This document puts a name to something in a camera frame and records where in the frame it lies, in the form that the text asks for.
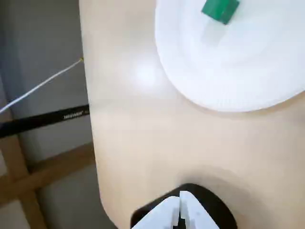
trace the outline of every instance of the wooden table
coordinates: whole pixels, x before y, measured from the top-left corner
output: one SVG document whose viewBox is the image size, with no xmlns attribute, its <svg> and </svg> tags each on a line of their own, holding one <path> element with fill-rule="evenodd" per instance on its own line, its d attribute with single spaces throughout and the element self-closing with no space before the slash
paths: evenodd
<svg viewBox="0 0 305 229">
<path fill-rule="evenodd" d="M 200 108 L 160 64 L 155 0 L 81 0 L 80 9 L 101 199 L 118 228 L 186 182 L 217 194 L 241 229 L 304 228 L 304 94 L 252 113 Z"/>
</svg>

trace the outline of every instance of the wooden beam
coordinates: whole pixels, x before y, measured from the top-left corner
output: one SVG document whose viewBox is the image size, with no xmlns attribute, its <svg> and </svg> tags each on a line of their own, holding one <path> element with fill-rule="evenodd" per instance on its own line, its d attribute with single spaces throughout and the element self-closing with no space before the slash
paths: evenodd
<svg viewBox="0 0 305 229">
<path fill-rule="evenodd" d="M 39 162 L 29 176 L 6 186 L 0 186 L 0 207 L 24 193 L 42 188 L 88 165 L 94 164 L 93 143 Z"/>
<path fill-rule="evenodd" d="M 0 77 L 0 107 L 6 105 L 5 92 Z M 0 115 L 0 122 L 12 120 L 10 110 Z M 26 161 L 21 150 L 19 138 L 14 135 L 0 139 L 0 149 L 11 181 L 18 181 L 29 175 Z M 24 215 L 31 229 L 47 229 L 34 191 L 19 196 Z"/>
</svg>

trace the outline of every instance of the green block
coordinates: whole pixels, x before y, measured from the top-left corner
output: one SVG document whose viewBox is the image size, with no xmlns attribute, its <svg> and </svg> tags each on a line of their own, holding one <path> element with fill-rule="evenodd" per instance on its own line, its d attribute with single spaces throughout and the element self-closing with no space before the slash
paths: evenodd
<svg viewBox="0 0 305 229">
<path fill-rule="evenodd" d="M 237 0 L 207 0 L 202 13 L 226 25 L 234 15 L 238 5 L 239 1 Z"/>
</svg>

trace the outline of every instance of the paper plate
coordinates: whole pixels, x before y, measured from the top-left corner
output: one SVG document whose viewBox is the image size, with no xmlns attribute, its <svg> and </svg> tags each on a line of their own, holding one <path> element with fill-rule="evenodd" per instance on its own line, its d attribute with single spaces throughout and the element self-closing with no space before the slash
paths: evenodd
<svg viewBox="0 0 305 229">
<path fill-rule="evenodd" d="M 205 0 L 158 0 L 155 38 L 172 84 L 194 103 L 259 110 L 305 90 L 305 1 L 241 0 L 228 25 Z"/>
</svg>

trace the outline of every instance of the white cable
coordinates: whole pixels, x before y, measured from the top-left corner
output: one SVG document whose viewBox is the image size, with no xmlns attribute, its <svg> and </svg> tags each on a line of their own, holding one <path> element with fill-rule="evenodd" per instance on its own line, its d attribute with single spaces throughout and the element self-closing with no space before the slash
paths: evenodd
<svg viewBox="0 0 305 229">
<path fill-rule="evenodd" d="M 40 83 L 39 85 L 37 85 L 36 87 L 34 87 L 33 89 L 29 90 L 28 92 L 26 92 L 24 95 L 20 96 L 19 98 L 13 100 L 12 102 L 10 102 L 9 104 L 7 104 L 6 106 L 4 106 L 3 108 L 0 109 L 0 114 L 3 113 L 5 110 L 9 109 L 11 106 L 13 106 L 14 104 L 18 103 L 19 101 L 21 101 L 22 99 L 24 99 L 25 97 L 29 96 L 30 94 L 32 94 L 34 91 L 36 91 L 37 89 L 39 89 L 40 87 L 44 86 L 46 83 L 48 83 L 49 81 L 53 80 L 54 78 L 56 78 L 57 76 L 63 74 L 64 72 L 70 70 L 71 68 L 75 67 L 78 63 L 80 63 L 83 59 L 79 59 L 77 62 L 71 64 L 69 67 L 61 70 L 60 72 L 54 74 L 53 76 L 51 76 L 49 79 L 43 81 L 42 83 Z"/>
</svg>

